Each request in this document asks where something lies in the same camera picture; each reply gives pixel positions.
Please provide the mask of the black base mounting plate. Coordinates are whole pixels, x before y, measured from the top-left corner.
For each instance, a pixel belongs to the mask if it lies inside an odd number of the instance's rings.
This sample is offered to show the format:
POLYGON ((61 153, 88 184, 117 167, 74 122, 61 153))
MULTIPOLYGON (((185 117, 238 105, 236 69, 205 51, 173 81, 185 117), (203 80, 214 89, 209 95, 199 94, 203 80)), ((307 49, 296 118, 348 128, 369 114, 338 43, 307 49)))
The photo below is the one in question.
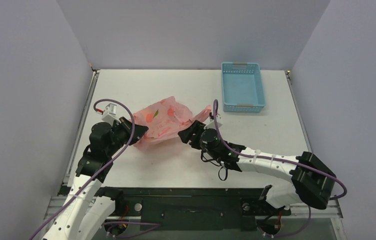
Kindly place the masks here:
POLYGON ((289 216, 264 200, 268 188, 101 187, 95 197, 116 197, 111 217, 160 224, 162 231, 253 231, 258 219, 289 216))

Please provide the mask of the light blue plastic basket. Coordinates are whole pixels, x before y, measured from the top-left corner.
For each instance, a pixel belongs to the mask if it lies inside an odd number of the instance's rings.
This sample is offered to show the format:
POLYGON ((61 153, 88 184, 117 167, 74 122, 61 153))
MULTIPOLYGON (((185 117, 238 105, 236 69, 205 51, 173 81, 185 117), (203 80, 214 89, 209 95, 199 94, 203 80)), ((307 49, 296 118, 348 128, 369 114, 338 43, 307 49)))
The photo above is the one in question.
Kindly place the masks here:
POLYGON ((255 62, 221 64, 223 111, 259 113, 266 106, 260 65, 255 62))

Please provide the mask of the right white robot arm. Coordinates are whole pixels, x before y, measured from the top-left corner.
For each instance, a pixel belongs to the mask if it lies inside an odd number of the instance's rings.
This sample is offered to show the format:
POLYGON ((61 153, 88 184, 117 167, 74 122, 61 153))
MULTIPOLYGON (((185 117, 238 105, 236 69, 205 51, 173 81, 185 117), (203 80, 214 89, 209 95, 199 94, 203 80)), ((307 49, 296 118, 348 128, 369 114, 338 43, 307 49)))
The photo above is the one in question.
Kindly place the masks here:
POLYGON ((258 207, 265 214, 296 203, 318 210, 328 205, 336 175, 311 152, 282 156, 253 150, 221 140, 216 129, 197 120, 179 131, 178 136, 181 142, 209 155, 226 173, 229 170, 253 172, 284 180, 284 185, 270 184, 263 190, 258 207))

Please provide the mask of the pink plastic bag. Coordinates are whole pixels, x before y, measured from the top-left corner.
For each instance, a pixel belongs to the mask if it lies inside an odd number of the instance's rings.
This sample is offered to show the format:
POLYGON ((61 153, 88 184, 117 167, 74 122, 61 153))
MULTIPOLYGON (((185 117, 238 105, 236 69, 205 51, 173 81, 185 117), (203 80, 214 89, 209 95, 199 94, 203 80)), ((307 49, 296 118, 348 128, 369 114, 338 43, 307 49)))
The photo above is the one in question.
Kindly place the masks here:
POLYGON ((162 99, 133 114, 135 124, 148 127, 148 131, 135 144, 139 150, 178 137, 178 132, 190 127, 195 121, 204 122, 212 111, 210 105, 198 114, 176 101, 174 96, 162 99))

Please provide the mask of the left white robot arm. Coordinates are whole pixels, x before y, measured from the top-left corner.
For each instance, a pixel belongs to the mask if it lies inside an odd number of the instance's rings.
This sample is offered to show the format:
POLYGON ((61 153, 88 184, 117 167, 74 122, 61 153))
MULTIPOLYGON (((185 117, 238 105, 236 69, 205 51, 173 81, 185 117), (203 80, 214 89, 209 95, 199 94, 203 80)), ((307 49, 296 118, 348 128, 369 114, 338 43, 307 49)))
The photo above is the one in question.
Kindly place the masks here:
POLYGON ((44 240, 90 240, 110 214, 123 212, 125 201, 120 192, 101 193, 94 203, 91 201, 113 165, 113 155, 120 155, 147 131, 147 126, 134 124, 125 117, 92 126, 90 143, 78 163, 63 209, 52 218, 44 240))

